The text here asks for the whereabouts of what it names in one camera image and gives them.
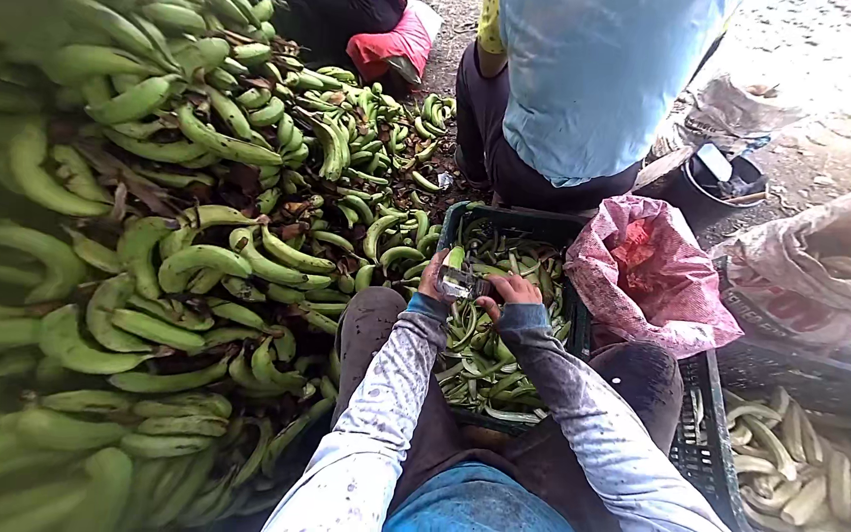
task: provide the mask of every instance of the blue shirt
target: blue shirt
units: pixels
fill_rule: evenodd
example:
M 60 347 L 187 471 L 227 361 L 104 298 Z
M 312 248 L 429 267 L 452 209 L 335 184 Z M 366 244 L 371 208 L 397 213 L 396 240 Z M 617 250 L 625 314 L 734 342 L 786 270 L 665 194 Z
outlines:
M 655 131 L 738 0 L 501 0 L 504 137 L 554 187 L 613 175 Z
M 573 528 L 557 510 L 498 469 L 462 462 L 413 491 L 386 519 L 383 530 L 571 532 Z

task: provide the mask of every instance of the hand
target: hand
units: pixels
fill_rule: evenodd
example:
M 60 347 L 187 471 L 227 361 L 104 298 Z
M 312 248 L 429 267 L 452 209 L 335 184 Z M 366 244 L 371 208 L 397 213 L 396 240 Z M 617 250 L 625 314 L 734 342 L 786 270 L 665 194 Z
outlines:
M 530 281 L 520 275 L 490 275 L 488 280 L 494 285 L 494 289 L 504 299 L 505 305 L 508 303 L 543 303 L 544 297 L 541 296 L 541 291 Z M 476 301 L 479 307 L 484 308 L 491 318 L 491 322 L 497 325 L 497 321 L 501 318 L 501 309 L 497 308 L 497 303 L 488 296 L 481 296 Z
M 442 267 L 442 261 L 445 260 L 446 255 L 448 255 L 448 248 L 432 256 L 432 260 L 423 270 L 422 279 L 419 281 L 419 294 L 429 296 L 436 301 L 444 301 L 442 295 L 439 294 L 436 280 L 439 277 L 439 268 Z

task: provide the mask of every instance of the shoe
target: shoe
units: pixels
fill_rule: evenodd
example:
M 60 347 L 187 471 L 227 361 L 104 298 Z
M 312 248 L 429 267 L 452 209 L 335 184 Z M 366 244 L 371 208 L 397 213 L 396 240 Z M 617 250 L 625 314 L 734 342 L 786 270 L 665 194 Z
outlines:
M 461 146 L 455 146 L 455 166 L 458 167 L 458 172 L 465 178 L 469 187 L 476 190 L 488 190 L 491 188 L 491 180 L 487 176 L 484 179 L 472 179 L 468 177 L 468 172 L 465 170 L 465 156 L 461 152 Z

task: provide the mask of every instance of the blue cuff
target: blue cuff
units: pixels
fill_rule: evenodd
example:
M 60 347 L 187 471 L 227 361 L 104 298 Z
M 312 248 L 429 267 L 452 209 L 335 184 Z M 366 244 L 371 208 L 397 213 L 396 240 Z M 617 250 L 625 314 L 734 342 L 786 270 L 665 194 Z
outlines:
M 508 303 L 497 322 L 500 332 L 540 328 L 550 328 L 547 307 L 541 303 Z
M 445 323 L 445 318 L 448 317 L 448 305 L 419 292 L 409 299 L 406 311 L 417 312 L 442 323 Z

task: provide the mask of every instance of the long-sleeve shirt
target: long-sleeve shirt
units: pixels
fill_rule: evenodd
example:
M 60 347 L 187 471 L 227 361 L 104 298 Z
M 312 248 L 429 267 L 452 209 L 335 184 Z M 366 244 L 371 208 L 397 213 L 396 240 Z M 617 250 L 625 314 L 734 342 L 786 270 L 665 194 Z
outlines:
M 264 530 L 377 530 L 402 472 L 442 320 L 417 300 L 399 314 L 366 376 Z M 550 335 L 543 305 L 506 305 L 498 332 L 550 407 L 622 532 L 729 532 L 652 442 L 632 408 Z M 560 386 L 542 383 L 560 382 Z

